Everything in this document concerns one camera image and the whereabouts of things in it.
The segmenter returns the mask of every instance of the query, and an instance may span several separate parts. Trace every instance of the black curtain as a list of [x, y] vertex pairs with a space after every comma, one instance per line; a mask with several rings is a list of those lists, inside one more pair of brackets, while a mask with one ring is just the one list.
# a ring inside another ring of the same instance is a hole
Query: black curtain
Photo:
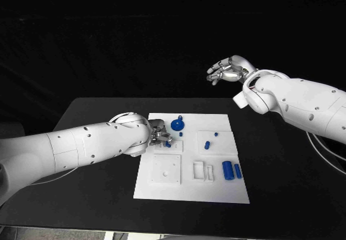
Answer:
[[130, 3], [88, 5], [88, 14], [53, 1], [2, 7], [2, 122], [20, 122], [26, 134], [49, 132], [79, 97], [232, 98], [239, 83], [206, 81], [208, 68], [232, 55], [346, 90], [345, 8], [258, 5], [244, 11], [199, 3], [166, 14], [149, 7], [138, 13], [144, 5], [131, 14]]

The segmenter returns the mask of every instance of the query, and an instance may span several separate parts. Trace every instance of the white cable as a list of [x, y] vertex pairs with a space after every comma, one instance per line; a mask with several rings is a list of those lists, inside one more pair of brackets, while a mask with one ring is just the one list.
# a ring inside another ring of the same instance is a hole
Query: white cable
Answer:
[[317, 136], [316, 136], [314, 134], [313, 134], [313, 136], [314, 136], [319, 144], [322, 145], [322, 147], [323, 147], [337, 158], [340, 158], [343, 161], [346, 161], [346, 158], [343, 158], [342, 156], [339, 156], [336, 153], [333, 153], [333, 152], [327, 149], [327, 147], [323, 145], [320, 139], [317, 138]]
[[324, 159], [324, 161], [329, 163], [329, 165], [330, 165], [340, 173], [343, 173], [343, 174], [346, 175], [346, 172], [345, 172], [343, 170], [340, 170], [340, 169], [330, 163], [330, 161], [323, 157], [322, 153], [319, 152], [319, 150], [317, 150], [317, 148], [316, 148], [316, 145], [314, 145], [313, 140], [311, 140], [311, 138], [310, 138], [309, 132], [306, 132], [306, 134], [307, 134], [307, 137], [309, 137], [311, 146], [313, 146], [316, 152], [319, 153], [319, 155], [322, 156], [322, 158]]
[[117, 118], [120, 118], [121, 116], [124, 116], [124, 115], [127, 115], [127, 114], [133, 114], [133, 112], [126, 112], [126, 113], [118, 114], [118, 115], [108, 121], [108, 123], [111, 123]]
[[71, 174], [77, 169], [78, 169], [78, 167], [74, 168], [66, 174], [64, 174], [64, 175], [59, 176], [58, 178], [55, 178], [55, 179], [52, 179], [52, 180], [49, 180], [49, 181], [39, 182], [39, 183], [32, 183], [29, 186], [32, 186], [32, 185], [38, 185], [38, 184], [46, 184], [46, 183], [49, 183], [49, 182], [52, 182], [52, 181], [61, 179], [61, 178], [65, 177], [68, 174]]

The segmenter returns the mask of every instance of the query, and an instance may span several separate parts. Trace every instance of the black table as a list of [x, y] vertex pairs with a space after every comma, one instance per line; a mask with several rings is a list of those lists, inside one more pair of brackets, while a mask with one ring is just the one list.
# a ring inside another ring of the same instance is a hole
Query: black table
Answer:
[[134, 199], [141, 158], [121, 155], [23, 188], [0, 210], [0, 225], [258, 239], [346, 236], [346, 177], [277, 113], [239, 109], [231, 98], [78, 98], [55, 130], [126, 112], [228, 114], [250, 204]]

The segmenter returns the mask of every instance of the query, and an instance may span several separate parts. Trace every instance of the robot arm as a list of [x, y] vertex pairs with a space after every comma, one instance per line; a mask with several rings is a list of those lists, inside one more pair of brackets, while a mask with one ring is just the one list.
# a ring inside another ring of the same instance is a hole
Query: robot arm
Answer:
[[127, 113], [115, 122], [0, 140], [0, 205], [40, 178], [121, 154], [133, 157], [173, 138], [164, 121]]
[[346, 144], [346, 92], [281, 72], [260, 70], [241, 56], [219, 61], [208, 70], [206, 80], [242, 83], [234, 97], [239, 108], [247, 105], [260, 114], [277, 112], [301, 130]]

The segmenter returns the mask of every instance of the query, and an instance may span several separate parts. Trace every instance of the blue knob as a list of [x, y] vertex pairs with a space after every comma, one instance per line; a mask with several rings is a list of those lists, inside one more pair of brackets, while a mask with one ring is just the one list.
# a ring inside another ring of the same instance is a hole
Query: blue knob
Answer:
[[183, 117], [182, 116], [179, 116], [177, 119], [172, 121], [170, 128], [175, 131], [180, 131], [185, 128], [185, 122], [183, 122]]
[[235, 179], [235, 173], [232, 168], [232, 163], [229, 161], [222, 162], [222, 168], [224, 168], [224, 175], [226, 180]]
[[205, 142], [203, 149], [209, 149], [209, 146], [211, 146], [211, 142], [209, 142], [209, 141], [206, 141], [206, 142]]
[[241, 179], [242, 178], [242, 173], [241, 173], [241, 169], [239, 169], [239, 164], [235, 164], [234, 168], [235, 168], [237, 177]]

